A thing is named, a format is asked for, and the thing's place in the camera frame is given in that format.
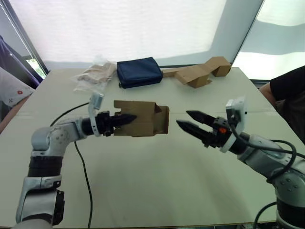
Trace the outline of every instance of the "navy blue bag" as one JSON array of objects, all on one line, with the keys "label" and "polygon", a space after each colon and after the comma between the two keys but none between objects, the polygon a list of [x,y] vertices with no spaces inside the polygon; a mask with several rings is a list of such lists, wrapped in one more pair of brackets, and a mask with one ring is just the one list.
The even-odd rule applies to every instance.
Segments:
[{"label": "navy blue bag", "polygon": [[153,57],[117,63],[120,87],[139,87],[160,83],[163,74]]}]

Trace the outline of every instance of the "cardboard piece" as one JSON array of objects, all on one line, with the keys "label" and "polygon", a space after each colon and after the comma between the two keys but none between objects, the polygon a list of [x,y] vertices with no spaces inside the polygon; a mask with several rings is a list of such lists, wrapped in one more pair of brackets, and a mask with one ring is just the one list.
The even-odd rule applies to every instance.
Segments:
[{"label": "cardboard piece", "polygon": [[222,56],[215,56],[206,63],[193,66],[171,68],[163,70],[163,77],[175,77],[181,83],[198,88],[209,84],[209,74],[214,76],[226,76],[231,69],[231,64]]},{"label": "cardboard piece", "polygon": [[114,107],[120,108],[115,115],[130,114],[137,118],[130,124],[114,130],[116,136],[154,136],[168,133],[169,108],[158,106],[155,102],[115,100]]}]

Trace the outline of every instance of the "folded cardboard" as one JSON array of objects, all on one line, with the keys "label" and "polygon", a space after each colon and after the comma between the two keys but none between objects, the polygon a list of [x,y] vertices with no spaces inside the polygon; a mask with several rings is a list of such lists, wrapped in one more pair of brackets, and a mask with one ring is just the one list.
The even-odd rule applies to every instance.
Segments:
[{"label": "folded cardboard", "polygon": [[215,56],[206,63],[193,66],[171,68],[163,70],[163,77],[175,77],[181,83],[198,88],[209,84],[209,74],[214,76],[226,76],[231,69],[231,64],[222,56]]},{"label": "folded cardboard", "polygon": [[137,118],[127,125],[114,130],[116,136],[154,136],[168,133],[169,108],[155,102],[115,100],[114,107],[120,108],[115,115],[130,114]]}]

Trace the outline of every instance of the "white table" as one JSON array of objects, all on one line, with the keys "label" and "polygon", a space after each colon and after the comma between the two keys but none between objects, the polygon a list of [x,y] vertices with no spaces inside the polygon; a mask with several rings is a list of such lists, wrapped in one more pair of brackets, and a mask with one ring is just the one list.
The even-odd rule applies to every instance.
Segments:
[{"label": "white table", "polygon": [[[28,172],[31,134],[90,94],[72,92],[69,77],[82,69],[51,72],[0,136],[0,226],[15,223],[22,181]],[[175,79],[133,89],[120,89],[114,79],[107,87],[102,110],[114,112],[113,100],[156,101],[170,107],[169,134],[132,138],[88,137],[79,142],[93,194],[92,228],[220,225],[252,222],[258,210],[275,200],[265,178],[214,148],[205,148],[182,131],[176,119],[191,120],[187,109],[225,117],[229,98],[247,94],[245,131],[284,139],[298,152],[305,146],[258,90],[238,69],[210,85],[193,89]],[[68,117],[87,116],[85,108]],[[73,144],[62,168],[65,191],[61,228],[84,228],[89,196],[83,169]],[[270,208],[260,221],[275,220]]]}]

